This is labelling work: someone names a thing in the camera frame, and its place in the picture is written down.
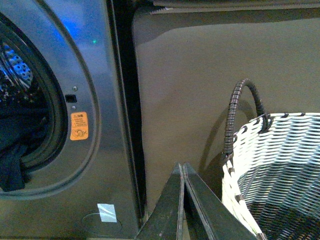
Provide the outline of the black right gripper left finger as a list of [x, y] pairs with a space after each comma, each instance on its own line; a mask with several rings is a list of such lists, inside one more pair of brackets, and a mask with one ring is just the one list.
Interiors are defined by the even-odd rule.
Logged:
[[182, 240], [185, 179], [180, 163], [174, 166], [148, 220], [136, 240]]

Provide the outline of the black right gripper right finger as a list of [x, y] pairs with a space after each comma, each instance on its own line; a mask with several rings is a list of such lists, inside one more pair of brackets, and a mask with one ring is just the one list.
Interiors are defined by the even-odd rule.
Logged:
[[255, 240], [189, 163], [182, 167], [184, 212], [192, 240]]

